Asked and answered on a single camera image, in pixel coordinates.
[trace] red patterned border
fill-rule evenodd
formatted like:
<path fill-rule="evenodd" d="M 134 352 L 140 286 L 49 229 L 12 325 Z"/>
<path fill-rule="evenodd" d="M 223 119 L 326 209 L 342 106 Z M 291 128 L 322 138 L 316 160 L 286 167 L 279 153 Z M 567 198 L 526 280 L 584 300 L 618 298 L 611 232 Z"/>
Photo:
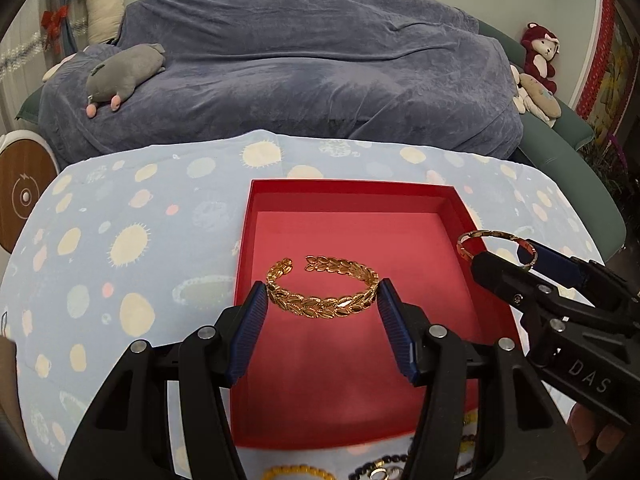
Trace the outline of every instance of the red patterned border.
<path fill-rule="evenodd" d="M 613 26 L 616 16 L 615 0 L 602 0 L 602 19 L 600 21 L 600 34 L 593 56 L 593 62 L 587 76 L 587 81 L 580 95 L 580 100 L 575 109 L 576 113 L 585 121 L 589 118 L 591 110 L 596 103 L 602 79 L 609 61 L 611 43 L 613 42 Z"/>
<path fill-rule="evenodd" d="M 622 99 L 620 100 L 620 105 L 618 106 L 618 110 L 616 111 L 616 115 L 613 118 L 613 122 L 611 123 L 611 127 L 609 131 L 612 135 L 617 134 L 618 127 L 620 126 L 620 121 L 622 120 L 622 116 L 626 112 L 626 108 L 629 105 L 629 99 L 631 99 L 631 92 L 634 90 L 634 86 L 636 84 L 636 78 L 638 76 L 638 61 L 640 60 L 640 44 L 638 40 L 634 41 L 634 56 L 631 61 L 631 67 L 629 70 L 629 78 L 626 80 L 625 93 L 622 95 Z"/>

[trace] gray blue blanket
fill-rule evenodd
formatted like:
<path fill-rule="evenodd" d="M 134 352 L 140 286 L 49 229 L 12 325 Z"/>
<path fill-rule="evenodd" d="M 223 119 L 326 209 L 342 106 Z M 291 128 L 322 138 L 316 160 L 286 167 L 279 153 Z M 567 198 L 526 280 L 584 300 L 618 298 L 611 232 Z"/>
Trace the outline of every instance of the gray blue blanket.
<path fill-rule="evenodd" d="M 89 72 L 139 43 L 164 46 L 166 71 L 89 120 Z M 115 45 L 46 83 L 39 123 L 62 166 L 258 128 L 506 158 L 522 137 L 514 94 L 500 44 L 434 0 L 139 0 Z"/>

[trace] white sheer curtain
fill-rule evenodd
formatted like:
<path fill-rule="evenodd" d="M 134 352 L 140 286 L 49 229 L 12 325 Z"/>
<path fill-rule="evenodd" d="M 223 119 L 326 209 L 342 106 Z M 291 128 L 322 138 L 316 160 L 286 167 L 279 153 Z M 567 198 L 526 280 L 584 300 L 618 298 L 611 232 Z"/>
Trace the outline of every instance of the white sheer curtain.
<path fill-rule="evenodd" d="M 34 124 L 16 120 L 25 99 L 42 85 L 45 72 L 60 62 L 52 46 L 45 50 L 47 33 L 40 27 L 45 10 L 56 11 L 58 0 L 26 0 L 0 41 L 0 135 L 27 129 Z M 78 48 L 86 46 L 86 9 L 74 0 L 69 7 L 69 19 Z"/>

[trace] yellow beaded bracelet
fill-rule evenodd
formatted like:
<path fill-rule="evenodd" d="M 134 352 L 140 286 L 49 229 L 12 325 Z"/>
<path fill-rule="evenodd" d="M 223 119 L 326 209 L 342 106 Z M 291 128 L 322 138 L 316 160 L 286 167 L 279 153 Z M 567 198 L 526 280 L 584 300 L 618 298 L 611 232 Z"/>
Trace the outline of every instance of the yellow beaded bracelet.
<path fill-rule="evenodd" d="M 325 471 L 324 469 L 318 469 L 317 467 L 312 467 L 306 464 L 277 465 L 277 466 L 271 467 L 262 474 L 262 480 L 271 480 L 274 477 L 279 475 L 295 475 L 295 474 L 306 474 L 306 475 L 316 476 L 318 478 L 323 478 L 324 480 L 335 480 L 335 476 Z"/>

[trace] human hand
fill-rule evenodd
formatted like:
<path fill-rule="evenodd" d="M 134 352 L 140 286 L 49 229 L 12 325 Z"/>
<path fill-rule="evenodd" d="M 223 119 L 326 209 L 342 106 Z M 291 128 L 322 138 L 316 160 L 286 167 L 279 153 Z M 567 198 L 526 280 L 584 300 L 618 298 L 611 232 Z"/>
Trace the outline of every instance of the human hand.
<path fill-rule="evenodd" d="M 612 424 L 608 424 L 600 433 L 597 433 L 600 428 L 598 427 L 596 416 L 581 404 L 576 404 L 571 410 L 567 425 L 574 436 L 583 460 L 589 455 L 591 442 L 594 438 L 596 438 L 596 447 L 601 452 L 608 454 L 616 449 L 616 446 L 625 436 L 622 430 Z"/>

